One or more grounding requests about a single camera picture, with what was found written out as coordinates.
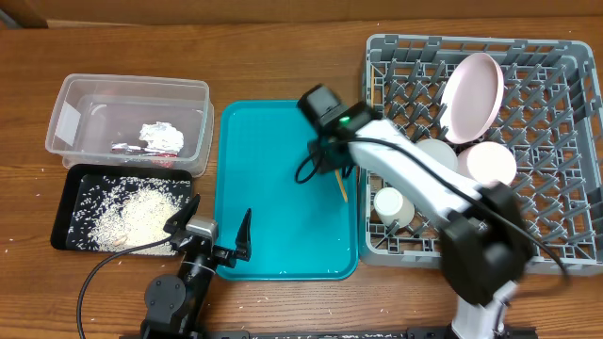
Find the grey bowl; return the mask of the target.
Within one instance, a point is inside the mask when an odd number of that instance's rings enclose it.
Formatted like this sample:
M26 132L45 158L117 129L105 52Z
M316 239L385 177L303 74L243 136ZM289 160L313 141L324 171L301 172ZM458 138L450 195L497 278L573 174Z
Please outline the grey bowl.
M438 139L423 139L418 141L416 146L446 168L452 171L458 169L457 155L444 141Z

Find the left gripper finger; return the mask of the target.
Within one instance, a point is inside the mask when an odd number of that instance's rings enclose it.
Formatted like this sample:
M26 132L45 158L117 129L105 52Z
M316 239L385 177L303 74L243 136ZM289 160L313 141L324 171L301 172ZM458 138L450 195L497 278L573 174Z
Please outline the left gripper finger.
M200 202L200 195L195 195L186 205L170 217L164 224L163 231L175 234L179 230L185 230L188 222L196 215Z
M252 255L251 245L252 209L248 208L236 236L236 258L248 262Z

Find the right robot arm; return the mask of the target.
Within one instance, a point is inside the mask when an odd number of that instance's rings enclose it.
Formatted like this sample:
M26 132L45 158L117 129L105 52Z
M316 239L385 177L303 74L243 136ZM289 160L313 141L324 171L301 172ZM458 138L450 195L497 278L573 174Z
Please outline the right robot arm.
M448 169L367 103L346 106L323 85L297 106L318 134L308 155L315 172L351 165L374 172L436 227L440 269L458 296L446 337L503 337L506 309L533 255L511 189Z

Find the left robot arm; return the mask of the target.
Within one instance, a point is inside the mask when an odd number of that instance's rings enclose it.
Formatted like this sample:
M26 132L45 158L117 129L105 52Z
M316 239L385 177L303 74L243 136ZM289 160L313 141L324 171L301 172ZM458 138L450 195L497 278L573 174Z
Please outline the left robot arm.
M160 275L147 286L141 338L202 338L197 320L217 267L233 268L251 258L252 210L245 212L231 250L217 244L218 223L197 214L199 202L195 196L164 225L172 236L169 244L183 259L176 274Z

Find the large white plate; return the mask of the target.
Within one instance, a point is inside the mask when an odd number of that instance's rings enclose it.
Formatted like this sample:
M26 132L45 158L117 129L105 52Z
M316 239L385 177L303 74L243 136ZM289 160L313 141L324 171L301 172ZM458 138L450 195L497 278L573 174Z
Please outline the large white plate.
M448 79L441 97L446 107L440 125L445 138L463 144L482 136L493 124L504 93L498 63L485 53L466 57Z

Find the red wrapper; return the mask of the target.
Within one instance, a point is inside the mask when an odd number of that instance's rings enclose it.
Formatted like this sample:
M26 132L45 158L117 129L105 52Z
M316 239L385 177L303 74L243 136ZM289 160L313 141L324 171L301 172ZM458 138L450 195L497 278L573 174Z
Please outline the red wrapper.
M176 151L163 150L151 147L131 145L127 143L113 143L111 152L115 154L133 155L136 157L152 157L151 163L164 168L171 168L173 163L168 158L178 156Z

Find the white cup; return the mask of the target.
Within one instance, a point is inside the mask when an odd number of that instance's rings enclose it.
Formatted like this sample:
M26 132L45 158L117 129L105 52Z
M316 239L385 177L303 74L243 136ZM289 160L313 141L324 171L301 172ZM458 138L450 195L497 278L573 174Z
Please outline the white cup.
M394 187L380 189L373 199L373 207L379 220L390 226L396 221L400 227L411 223L415 217L415 206Z

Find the foil ball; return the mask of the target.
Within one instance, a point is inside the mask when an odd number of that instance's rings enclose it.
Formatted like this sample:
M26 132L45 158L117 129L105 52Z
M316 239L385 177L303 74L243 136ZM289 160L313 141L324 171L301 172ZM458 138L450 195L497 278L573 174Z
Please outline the foil ball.
M169 122L157 121L154 124L143 124L139 132L139 140L145 141L148 148L166 153L179 153L184 147L183 133Z

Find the small white plate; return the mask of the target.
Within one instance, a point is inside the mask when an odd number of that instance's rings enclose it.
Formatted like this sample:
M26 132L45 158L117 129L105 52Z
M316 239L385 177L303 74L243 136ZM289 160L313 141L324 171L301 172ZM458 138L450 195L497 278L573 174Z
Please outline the small white plate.
M484 141L458 155L457 172L484 186L509 186L517 174L513 153L504 145Z

